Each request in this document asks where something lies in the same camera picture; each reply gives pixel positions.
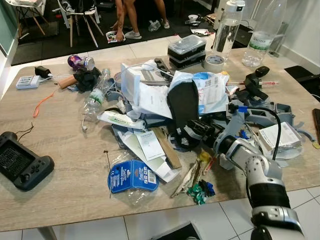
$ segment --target orange string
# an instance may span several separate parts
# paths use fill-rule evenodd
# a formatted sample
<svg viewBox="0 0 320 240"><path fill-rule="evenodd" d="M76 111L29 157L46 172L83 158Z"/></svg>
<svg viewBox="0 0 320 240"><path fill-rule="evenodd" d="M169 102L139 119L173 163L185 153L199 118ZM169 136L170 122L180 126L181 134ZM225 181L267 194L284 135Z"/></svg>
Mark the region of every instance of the orange string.
<svg viewBox="0 0 320 240"><path fill-rule="evenodd" d="M42 99L38 104L37 106L35 107L34 109L34 112L33 112L33 117L36 118L39 114L39 107L40 107L40 104L42 104L44 101L46 101L47 99L49 98L52 98L54 96L54 93L58 90L54 90L49 96L47 96L46 98Z"/></svg>

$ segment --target black controller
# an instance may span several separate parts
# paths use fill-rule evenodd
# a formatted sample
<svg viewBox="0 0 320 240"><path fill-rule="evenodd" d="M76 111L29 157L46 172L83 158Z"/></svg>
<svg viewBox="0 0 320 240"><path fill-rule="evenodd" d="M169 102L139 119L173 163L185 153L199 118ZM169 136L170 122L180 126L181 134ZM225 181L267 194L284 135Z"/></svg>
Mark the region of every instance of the black controller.
<svg viewBox="0 0 320 240"><path fill-rule="evenodd" d="M18 189L33 189L54 167L51 157L36 155L17 142L14 132L6 131L0 135L0 173Z"/></svg>

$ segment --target white sneaker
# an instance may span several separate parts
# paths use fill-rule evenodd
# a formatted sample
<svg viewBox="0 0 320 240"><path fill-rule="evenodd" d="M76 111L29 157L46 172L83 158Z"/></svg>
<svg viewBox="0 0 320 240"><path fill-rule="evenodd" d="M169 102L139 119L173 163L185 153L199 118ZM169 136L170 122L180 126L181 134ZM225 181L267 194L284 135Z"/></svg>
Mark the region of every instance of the white sneaker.
<svg viewBox="0 0 320 240"><path fill-rule="evenodd" d="M164 22L164 20L162 19L161 24L163 25L163 27L165 29L169 29L170 28L170 24L169 24L168 20L166 22Z"/></svg>
<svg viewBox="0 0 320 240"><path fill-rule="evenodd" d="M134 32L134 31L129 31L127 32L124 37L126 39L142 39L142 36L140 35L139 32Z"/></svg>

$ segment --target tackle box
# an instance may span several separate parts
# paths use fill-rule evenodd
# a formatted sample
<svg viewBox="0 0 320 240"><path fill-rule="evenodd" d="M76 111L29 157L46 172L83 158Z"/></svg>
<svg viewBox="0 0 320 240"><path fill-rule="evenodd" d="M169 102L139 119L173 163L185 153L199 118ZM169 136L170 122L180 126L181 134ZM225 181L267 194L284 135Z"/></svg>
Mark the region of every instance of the tackle box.
<svg viewBox="0 0 320 240"><path fill-rule="evenodd" d="M178 61L182 61L195 54L203 52L207 41L196 35L186 36L168 46L168 55Z"/></svg>
<svg viewBox="0 0 320 240"><path fill-rule="evenodd" d="M195 55L189 56L186 59L178 60L175 57L169 55L169 61L177 68L186 68L198 63L201 63L206 58L206 52L201 51Z"/></svg>

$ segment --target chair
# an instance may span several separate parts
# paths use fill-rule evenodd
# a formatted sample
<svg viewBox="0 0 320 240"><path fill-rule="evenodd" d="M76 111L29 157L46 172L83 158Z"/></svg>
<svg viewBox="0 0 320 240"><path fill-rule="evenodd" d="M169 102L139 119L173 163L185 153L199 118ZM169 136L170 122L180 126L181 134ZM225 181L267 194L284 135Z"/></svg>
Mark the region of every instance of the chair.
<svg viewBox="0 0 320 240"><path fill-rule="evenodd" d="M32 13L32 18L35 21L36 25L40 29L43 35L46 35L43 29L41 28L39 22L36 19L35 13L38 14L47 24L48 21L44 16L38 11L39 8L43 4L43 0L5 0L7 4L13 6L15 8L15 15L18 24L19 38L22 37L23 28L21 27L20 19L22 17L26 26L28 26L26 21L26 15L30 11Z"/></svg>
<svg viewBox="0 0 320 240"><path fill-rule="evenodd" d="M89 16L89 18L92 20L92 22L94 23L96 28L99 30L99 32L103 36L104 33L101 31L100 27L98 26L98 24L100 22L99 22L99 16L98 16L97 8L95 7L93 10L86 11L84 13L82 13L82 12L81 13L79 13L79 12L69 12L69 11L66 11L65 8L61 5L60 0L57 0L57 1L58 1L58 4L59 4L59 8L61 10L61 14L62 14L63 19L64 19L64 23L65 23L65 25L66 25L66 27L68 29L70 28L70 47L71 48L73 47L73 23L74 23L74 18L75 18L76 30L77 30L78 35L80 36L80 29L79 29L79 25L78 25L78 16L83 16L84 21L85 21L85 23L86 23L86 25L88 27L89 33L90 33L90 35L92 37L92 40L93 40L95 46L98 48L97 41L95 39L95 36L94 36L94 34L93 34L93 32L92 32L92 30L90 28L90 25L89 25L89 22L88 22L88 19L87 19L87 16Z"/></svg>

